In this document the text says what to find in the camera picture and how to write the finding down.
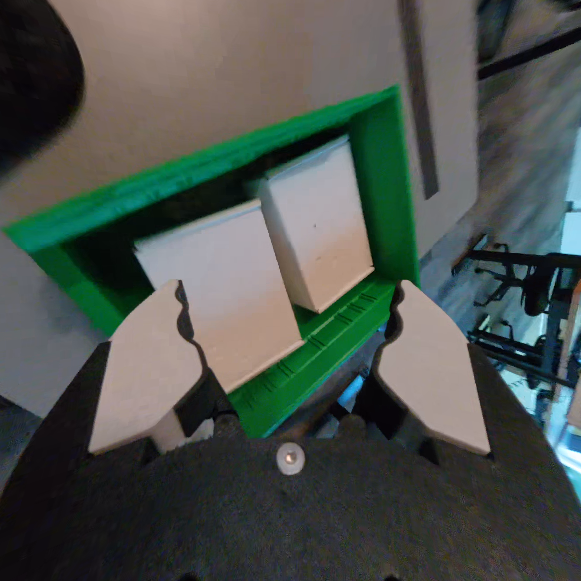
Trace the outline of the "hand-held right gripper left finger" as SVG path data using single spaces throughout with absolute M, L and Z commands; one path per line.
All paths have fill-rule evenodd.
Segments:
M 186 428 L 178 405 L 207 378 L 209 367 L 193 338 L 180 280 L 154 291 L 110 338 L 105 374 L 88 450 L 101 454 L 150 438 L 159 452 L 173 450 L 204 419 Z

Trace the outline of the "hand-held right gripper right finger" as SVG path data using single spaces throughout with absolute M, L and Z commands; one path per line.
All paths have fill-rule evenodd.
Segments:
M 423 436 L 490 454 L 468 341 L 410 280 L 396 283 L 372 375 Z

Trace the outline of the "white cardboard box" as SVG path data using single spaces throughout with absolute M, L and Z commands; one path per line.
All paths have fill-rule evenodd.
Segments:
M 138 239 L 134 254 L 154 289 L 182 282 L 195 340 L 226 393 L 304 344 L 259 200 Z
M 246 183 L 292 304 L 321 314 L 374 271 L 349 136 Z

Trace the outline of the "green plastic bin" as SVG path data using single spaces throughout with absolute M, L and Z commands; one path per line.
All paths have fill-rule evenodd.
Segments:
M 179 198 L 217 206 L 218 194 L 201 185 L 240 177 L 274 152 L 313 138 L 346 133 L 375 271 L 322 314 L 295 307 L 305 344 L 229 395 L 248 436 L 279 427 L 389 318 L 399 280 L 419 285 L 419 258 L 410 183 L 402 92 L 398 85 L 330 105 L 180 159 L 153 166 L 85 192 L 19 220 L 2 230 L 80 307 L 111 335 L 153 292 L 129 258 L 130 241 L 106 258 L 113 236 L 169 226 L 162 207 Z

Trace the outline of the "black dimpled wrist rest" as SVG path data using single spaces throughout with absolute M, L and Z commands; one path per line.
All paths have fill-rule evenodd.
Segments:
M 50 1 L 1 1 L 1 173 L 33 157 L 70 125 L 85 71 Z

